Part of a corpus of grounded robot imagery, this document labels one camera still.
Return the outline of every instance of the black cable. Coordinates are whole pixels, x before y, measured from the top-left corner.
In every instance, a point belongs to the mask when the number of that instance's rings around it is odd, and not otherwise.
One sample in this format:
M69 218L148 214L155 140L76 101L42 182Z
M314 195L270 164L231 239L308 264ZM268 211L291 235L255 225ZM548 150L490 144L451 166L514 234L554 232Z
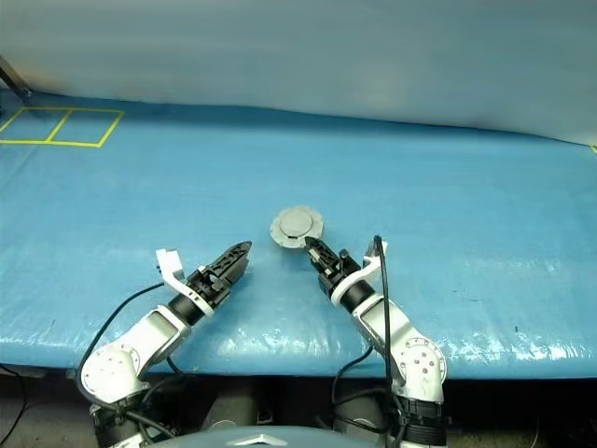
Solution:
M154 420L147 418L144 415L141 415L135 411L123 410L123 409L121 409L121 407L119 407L116 404L106 403L106 402L98 399L94 395L92 395L90 392L88 392L88 390L83 385L83 379L81 376L82 371L83 371L83 366L85 365L85 362L87 362L87 359L90 357L90 355L93 351L93 348L98 343L98 341L100 340L100 338L102 337L102 335L104 334L104 332L108 328L108 326L116 318L118 313L120 313L122 308L124 308L126 305L128 305L132 300L136 299L137 297L142 296L143 294L146 294L147 292L152 291L153 289L157 289L158 287L161 287L161 286L163 286L163 282L157 283L156 285L153 285L151 287L146 287L145 289L135 292L127 300L125 300L123 303L121 303L117 307L117 309L114 310L114 312L107 318L107 320L104 322L104 324L102 325L100 330L97 332L97 334L91 341L90 346L87 348L85 354L83 355L83 357L81 358L81 361L78 364L78 369L76 370L76 388L83 395L83 397L85 397L91 403L96 404L97 406L100 406L101 408L105 408L108 411L112 411L116 414L122 414L129 420L132 420L136 423L142 423L146 426L153 427L157 431L159 431L162 434L169 437L170 439L173 439L175 437L174 433L170 429L165 427L164 425L161 425L160 423L155 422Z
M146 407L146 405L151 400L151 397L153 396L153 394L156 393L156 391L158 389L161 389L162 387L164 387L165 385L168 385L169 383L175 383L177 381L180 381L183 378L184 377L181 375L176 375L176 376L166 376L165 378L162 378L161 380L159 380L157 383L152 385L149 390L147 390L146 394L143 396L143 399L141 399L141 402L139 403L139 409L144 409ZM141 435L143 436L144 441L149 445L153 444L153 440L147 433L146 426L142 423L137 423L137 426L139 427L139 432L141 432Z
M8 438L10 437L10 435L12 434L12 432L15 430L15 427L17 427L17 425L19 424L19 422L21 420L21 417L22 417L23 413L25 412L25 408L27 407L27 389L25 388L25 382L23 381L22 376L20 376L18 373L16 373L15 371L12 371L11 369L3 366L2 364L0 364L0 369L2 369L3 371L7 371L8 373L10 373L11 375L15 376L19 380L19 384L21 385L21 394L22 394L21 410L17 414L17 417L15 418L15 421L12 422L12 426L8 430L6 436L4 436L2 438L2 440L0 441L0 446L2 446L2 445L4 445L7 442Z
M338 371L338 373L336 373L336 376L334 377L334 381L332 382L331 402L332 402L333 405L338 404L338 403L336 403L336 387L338 386L338 380L341 378L341 376L346 371L348 371L349 369L351 369L352 367L354 367L359 362L363 362L369 355L371 355L371 353L373 353L373 347L370 346L363 355L361 355L360 357L358 357L356 359L353 359L351 362L349 362L344 367L342 367Z
M377 249L377 253L380 256L380 264L382 267L382 290L383 290L383 321L385 325L385 343L383 345L383 353L385 358L385 381L387 382L387 399L388 399L388 414L391 413L391 403L394 403L398 408L398 413L402 414L402 407L400 400L392 393L392 350L391 341L392 335L390 333L390 293L388 287L388 272L385 266L385 254L383 253L383 241L380 235L373 237L373 243ZM400 446L402 437L404 436L404 426L398 431L396 438L394 439L393 446Z
M385 434L387 432L386 427L371 427L369 425L365 425L361 422L357 422L352 418L344 417L343 415L338 415L337 413L331 413L331 416L335 419L340 420L341 422L347 423L348 425L353 425L354 427L360 427L365 431L374 432L375 434Z
M172 361L171 357L166 357L166 362L168 363L170 368L174 371L174 373L176 373L177 375L184 375L183 371L178 369L178 366L176 366L176 364L174 364L174 361Z

